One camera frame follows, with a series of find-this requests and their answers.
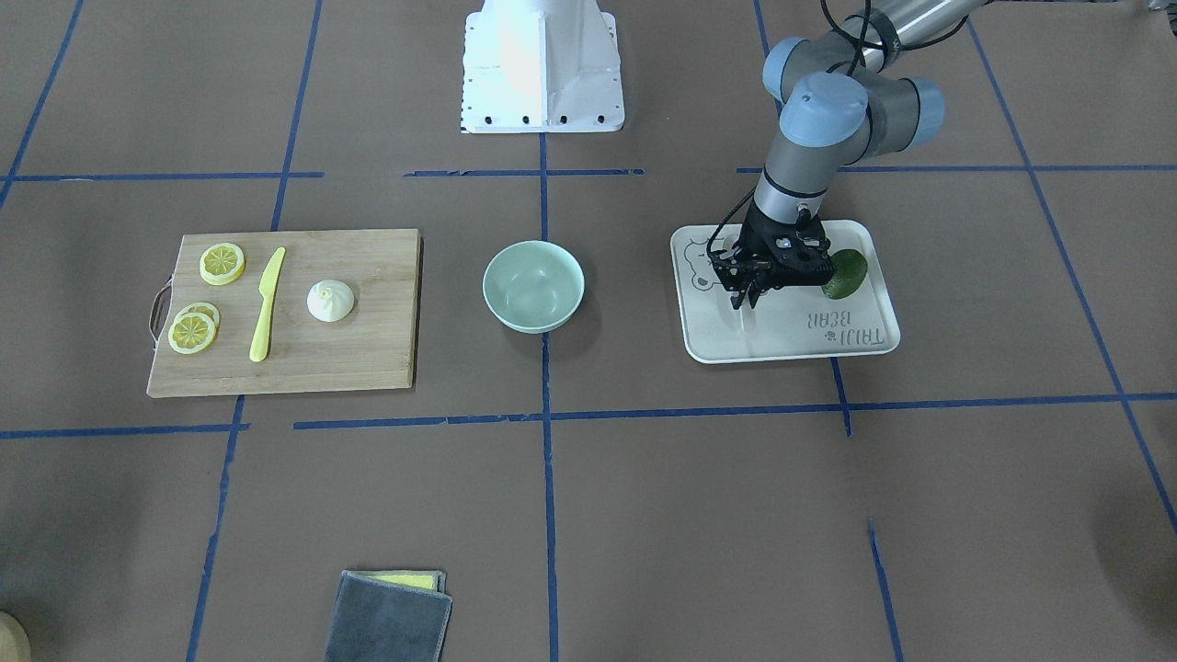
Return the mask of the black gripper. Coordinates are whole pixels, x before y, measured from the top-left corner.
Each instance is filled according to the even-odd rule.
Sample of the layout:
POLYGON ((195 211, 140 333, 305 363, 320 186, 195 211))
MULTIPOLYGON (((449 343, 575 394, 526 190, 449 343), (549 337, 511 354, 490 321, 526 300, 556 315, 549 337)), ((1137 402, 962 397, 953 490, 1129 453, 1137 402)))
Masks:
POLYGON ((823 286, 833 276, 827 234, 820 219, 806 208, 794 223, 779 223, 749 201, 737 240, 727 250, 718 250, 714 240, 734 214, 730 212, 707 240, 707 260, 724 290, 725 277, 719 272, 727 265, 727 250, 740 249, 749 272, 754 273, 754 282, 739 282, 734 289, 733 310, 754 309, 762 294, 782 287, 823 286))

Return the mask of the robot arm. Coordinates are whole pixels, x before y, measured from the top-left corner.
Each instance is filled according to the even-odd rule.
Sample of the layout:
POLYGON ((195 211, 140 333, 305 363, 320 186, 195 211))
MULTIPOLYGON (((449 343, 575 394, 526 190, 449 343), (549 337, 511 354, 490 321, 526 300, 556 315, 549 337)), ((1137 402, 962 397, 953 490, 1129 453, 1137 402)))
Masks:
POLYGON ((827 34, 790 38, 770 49, 762 84, 782 102, 779 130, 727 250, 709 260, 733 309, 752 307, 783 287, 824 286, 836 274, 819 210, 838 168, 899 154, 944 124, 939 87, 920 78, 887 79, 907 51, 953 37, 978 1, 866 1, 831 20, 827 34))

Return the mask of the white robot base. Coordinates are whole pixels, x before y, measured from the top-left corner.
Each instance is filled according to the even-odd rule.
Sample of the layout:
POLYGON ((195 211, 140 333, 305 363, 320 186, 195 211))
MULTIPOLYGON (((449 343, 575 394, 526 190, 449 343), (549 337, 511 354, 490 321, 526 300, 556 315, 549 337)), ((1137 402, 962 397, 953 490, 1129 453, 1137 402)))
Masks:
POLYGON ((620 131, 616 16, 596 1, 485 1, 463 29, 460 130, 620 131))

